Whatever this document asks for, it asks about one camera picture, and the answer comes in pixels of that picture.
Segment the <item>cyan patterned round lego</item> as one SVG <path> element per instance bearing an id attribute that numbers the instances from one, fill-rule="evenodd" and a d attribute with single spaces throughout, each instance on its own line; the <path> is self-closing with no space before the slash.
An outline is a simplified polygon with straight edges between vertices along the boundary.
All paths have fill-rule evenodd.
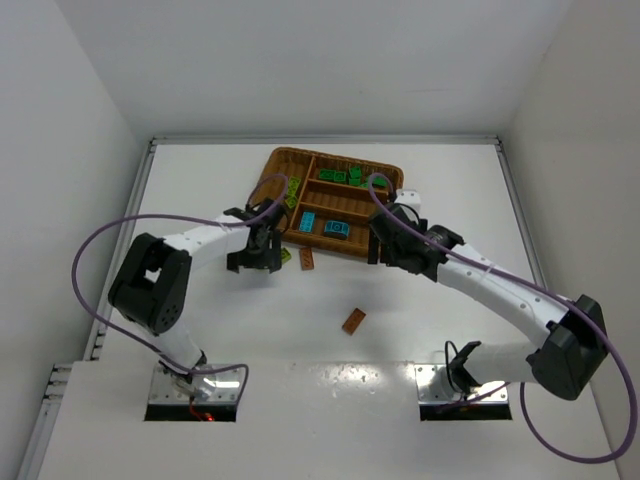
<path id="1" fill-rule="evenodd" d="M 330 238 L 346 240 L 349 237 L 350 226 L 346 222 L 328 220 L 325 223 L 323 235 Z"/>

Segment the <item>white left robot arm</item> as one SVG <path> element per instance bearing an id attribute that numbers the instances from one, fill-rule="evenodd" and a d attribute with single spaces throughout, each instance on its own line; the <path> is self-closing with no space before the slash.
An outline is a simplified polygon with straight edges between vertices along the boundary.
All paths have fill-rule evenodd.
<path id="1" fill-rule="evenodd" d="M 244 210 L 228 209 L 211 225 L 164 237 L 140 234 L 110 287 L 109 304 L 145 332 L 165 368 L 191 376 L 206 365 L 181 320 L 191 273 L 217 259 L 234 273 L 280 270 L 278 226 L 286 216 L 281 203 L 267 198 Z"/>

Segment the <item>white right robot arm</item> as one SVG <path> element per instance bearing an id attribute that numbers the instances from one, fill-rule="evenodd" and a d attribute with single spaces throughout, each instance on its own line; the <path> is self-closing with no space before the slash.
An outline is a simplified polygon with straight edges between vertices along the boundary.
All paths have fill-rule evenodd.
<path id="1" fill-rule="evenodd" d="M 582 295 L 554 301 L 509 280 L 508 271 L 457 233 L 430 225 L 394 200 L 368 219 L 380 260 L 452 288 L 510 323 L 522 343 L 467 343 L 445 365 L 447 391 L 469 395 L 492 381 L 536 383 L 563 400 L 575 400 L 608 354 L 601 306 Z"/>

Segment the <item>green shiny lego brick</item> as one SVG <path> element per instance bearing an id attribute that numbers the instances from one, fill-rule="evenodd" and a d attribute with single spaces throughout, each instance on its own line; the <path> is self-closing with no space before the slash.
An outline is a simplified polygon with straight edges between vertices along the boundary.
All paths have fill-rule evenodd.
<path id="1" fill-rule="evenodd" d="M 322 181 L 333 182 L 335 179 L 335 170 L 331 169 L 321 169 L 318 175 L 318 179 Z"/>

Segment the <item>green long lego brick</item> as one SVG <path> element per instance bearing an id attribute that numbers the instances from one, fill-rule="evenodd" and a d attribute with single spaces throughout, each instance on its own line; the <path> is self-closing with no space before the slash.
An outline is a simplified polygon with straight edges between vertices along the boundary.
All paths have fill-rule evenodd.
<path id="1" fill-rule="evenodd" d="M 354 166 L 349 169 L 349 177 L 351 179 L 359 179 L 362 176 L 362 171 L 359 166 Z"/>

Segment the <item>lime long lego brick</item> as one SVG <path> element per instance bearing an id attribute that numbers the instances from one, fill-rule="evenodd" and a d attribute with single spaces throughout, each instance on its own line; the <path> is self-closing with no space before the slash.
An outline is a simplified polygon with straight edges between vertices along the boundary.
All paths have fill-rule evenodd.
<path id="1" fill-rule="evenodd" d="M 301 184 L 301 179 L 299 177 L 296 177 L 296 176 L 289 177 L 287 195 L 295 196 L 300 184 Z"/>

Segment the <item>lime sloped lego brick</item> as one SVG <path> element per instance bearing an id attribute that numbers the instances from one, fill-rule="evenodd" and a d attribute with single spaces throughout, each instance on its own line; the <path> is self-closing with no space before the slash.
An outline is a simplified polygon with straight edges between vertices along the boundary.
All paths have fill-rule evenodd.
<path id="1" fill-rule="evenodd" d="M 289 252 L 289 250 L 285 247 L 282 247 L 280 250 L 281 253 L 281 263 L 282 264 L 286 264 L 287 262 L 289 262 L 292 258 L 291 253 Z"/>

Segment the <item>brown lego brick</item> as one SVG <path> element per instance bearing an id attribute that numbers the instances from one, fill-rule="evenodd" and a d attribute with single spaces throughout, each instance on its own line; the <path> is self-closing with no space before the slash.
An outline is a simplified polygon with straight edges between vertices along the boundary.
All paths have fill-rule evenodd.
<path id="1" fill-rule="evenodd" d="M 313 251 L 310 247 L 299 250 L 300 265 L 303 271 L 311 271 L 315 268 Z"/>

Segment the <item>green lego plate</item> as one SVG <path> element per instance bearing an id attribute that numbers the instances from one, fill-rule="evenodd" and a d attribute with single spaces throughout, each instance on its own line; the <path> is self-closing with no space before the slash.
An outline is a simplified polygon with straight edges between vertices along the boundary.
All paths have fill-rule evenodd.
<path id="1" fill-rule="evenodd" d="M 363 178 L 360 187 L 368 188 L 370 184 L 372 184 L 374 188 L 385 189 L 388 185 L 388 182 L 384 176 L 377 176 L 376 178 L 372 178 L 372 176 L 369 175 Z"/>

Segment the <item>cyan long lego brick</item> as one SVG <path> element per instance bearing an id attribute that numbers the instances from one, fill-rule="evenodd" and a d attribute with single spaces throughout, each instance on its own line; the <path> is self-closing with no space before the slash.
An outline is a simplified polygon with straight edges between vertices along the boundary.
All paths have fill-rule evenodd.
<path id="1" fill-rule="evenodd" d="M 304 211 L 300 218 L 298 230 L 303 233 L 312 233 L 315 223 L 315 213 L 311 211 Z"/>

